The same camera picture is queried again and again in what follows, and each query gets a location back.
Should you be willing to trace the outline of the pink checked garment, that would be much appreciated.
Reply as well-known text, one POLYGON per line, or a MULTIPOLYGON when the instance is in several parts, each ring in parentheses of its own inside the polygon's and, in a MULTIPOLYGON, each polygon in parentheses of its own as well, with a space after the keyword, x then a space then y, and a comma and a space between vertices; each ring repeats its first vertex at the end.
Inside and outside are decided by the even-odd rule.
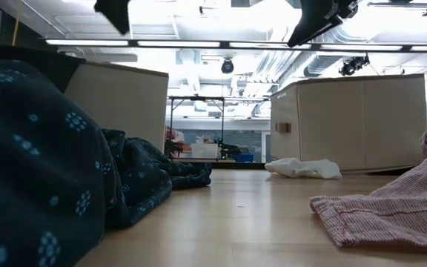
POLYGON ((427 131, 424 160, 369 195, 316 196, 309 201, 335 245, 427 248, 427 131))

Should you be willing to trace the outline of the dark blue patterned garment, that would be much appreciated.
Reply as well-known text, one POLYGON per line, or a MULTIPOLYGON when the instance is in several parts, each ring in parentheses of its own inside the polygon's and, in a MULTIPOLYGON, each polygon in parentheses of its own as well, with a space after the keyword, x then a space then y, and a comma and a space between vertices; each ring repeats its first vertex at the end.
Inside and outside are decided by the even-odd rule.
POLYGON ((73 267, 106 231, 210 176, 208 163, 101 128, 37 69, 0 60, 0 267, 73 267))

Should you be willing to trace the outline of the silver ventilation duct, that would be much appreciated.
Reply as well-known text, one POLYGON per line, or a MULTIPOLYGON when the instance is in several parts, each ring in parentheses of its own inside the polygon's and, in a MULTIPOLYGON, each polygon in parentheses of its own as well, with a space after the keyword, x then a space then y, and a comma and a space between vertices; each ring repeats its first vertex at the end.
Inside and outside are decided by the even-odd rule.
POLYGON ((293 59, 289 59, 285 64, 285 70, 279 77, 281 79, 290 76, 318 77, 341 58, 342 55, 333 53, 296 51, 293 53, 293 59))

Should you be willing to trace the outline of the black table frame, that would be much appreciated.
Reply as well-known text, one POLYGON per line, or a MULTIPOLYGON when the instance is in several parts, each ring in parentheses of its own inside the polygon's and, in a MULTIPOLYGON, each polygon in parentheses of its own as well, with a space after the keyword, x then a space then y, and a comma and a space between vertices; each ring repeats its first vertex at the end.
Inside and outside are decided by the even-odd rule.
POLYGON ((202 101, 202 102, 212 102, 221 112, 221 137, 217 143, 220 148, 219 155, 220 159, 226 159, 225 152, 225 139, 224 139, 224 129, 225 129, 225 97, 222 96, 168 96, 167 99, 171 102, 171 112, 169 117, 169 131, 168 137, 169 140, 173 141, 173 112, 176 108, 181 105, 185 100, 189 101, 202 101))

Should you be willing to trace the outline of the black ceiling spotlight fixture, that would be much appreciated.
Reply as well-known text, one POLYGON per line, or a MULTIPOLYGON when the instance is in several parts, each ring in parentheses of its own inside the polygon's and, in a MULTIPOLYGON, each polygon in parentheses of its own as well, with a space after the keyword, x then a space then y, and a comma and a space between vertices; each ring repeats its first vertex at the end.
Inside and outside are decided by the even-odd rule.
POLYGON ((339 74, 342 76, 351 76, 369 64, 370 60, 368 54, 364 56, 354 56, 343 62, 342 67, 339 69, 339 74))

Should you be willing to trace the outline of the white cloth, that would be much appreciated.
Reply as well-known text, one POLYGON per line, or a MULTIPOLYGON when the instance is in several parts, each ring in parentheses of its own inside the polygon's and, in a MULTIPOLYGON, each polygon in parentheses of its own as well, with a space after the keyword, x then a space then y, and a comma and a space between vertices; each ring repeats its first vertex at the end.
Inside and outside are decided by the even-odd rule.
POLYGON ((300 161, 297 158, 284 158, 266 163, 265 169, 290 178, 342 179, 339 166, 328 159, 300 161))

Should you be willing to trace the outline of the overhead light bar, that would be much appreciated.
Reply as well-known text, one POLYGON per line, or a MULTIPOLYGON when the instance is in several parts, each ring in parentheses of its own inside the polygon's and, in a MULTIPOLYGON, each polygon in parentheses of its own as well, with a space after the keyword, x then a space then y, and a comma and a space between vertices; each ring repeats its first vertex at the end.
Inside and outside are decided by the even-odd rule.
POLYGON ((166 49, 297 50, 344 53, 427 53, 427 44, 308 43, 293 48, 281 42, 175 41, 135 39, 46 39, 57 47, 137 47, 166 49))

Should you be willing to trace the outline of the black ceiling rail fixture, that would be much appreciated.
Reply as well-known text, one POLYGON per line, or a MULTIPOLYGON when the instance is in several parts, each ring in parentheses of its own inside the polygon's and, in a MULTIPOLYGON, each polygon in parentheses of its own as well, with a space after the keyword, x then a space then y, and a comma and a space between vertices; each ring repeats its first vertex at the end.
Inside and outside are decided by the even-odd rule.
POLYGON ((367 3, 368 7, 375 8, 394 8, 400 10, 419 10, 422 12, 422 16, 427 16, 427 2, 414 2, 414 0, 387 0, 382 2, 367 3))

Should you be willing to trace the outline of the beige fabric bin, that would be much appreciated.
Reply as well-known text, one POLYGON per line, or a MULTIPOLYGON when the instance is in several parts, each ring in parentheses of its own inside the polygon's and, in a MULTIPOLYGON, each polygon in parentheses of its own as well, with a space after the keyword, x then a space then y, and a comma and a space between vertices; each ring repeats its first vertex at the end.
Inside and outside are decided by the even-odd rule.
POLYGON ((140 137, 159 150, 165 144, 167 73, 86 62, 64 92, 102 128, 140 137))
POLYGON ((273 159, 328 159, 341 171, 413 167, 426 128, 422 74, 303 80, 271 96, 273 159))

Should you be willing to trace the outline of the white box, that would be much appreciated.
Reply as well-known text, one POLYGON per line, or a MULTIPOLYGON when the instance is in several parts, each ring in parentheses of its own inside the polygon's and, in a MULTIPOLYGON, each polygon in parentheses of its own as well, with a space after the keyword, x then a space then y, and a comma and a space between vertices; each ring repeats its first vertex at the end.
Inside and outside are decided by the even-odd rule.
POLYGON ((191 144, 191 154, 195 159, 216 159, 218 145, 216 143, 194 143, 191 144))

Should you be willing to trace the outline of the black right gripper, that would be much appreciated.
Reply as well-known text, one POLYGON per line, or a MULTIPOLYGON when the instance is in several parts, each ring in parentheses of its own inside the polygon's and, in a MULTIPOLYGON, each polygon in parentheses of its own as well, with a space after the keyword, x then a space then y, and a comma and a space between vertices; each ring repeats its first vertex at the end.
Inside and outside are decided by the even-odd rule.
POLYGON ((299 0, 302 15, 288 40, 289 47, 303 45, 355 16, 358 0, 299 0))

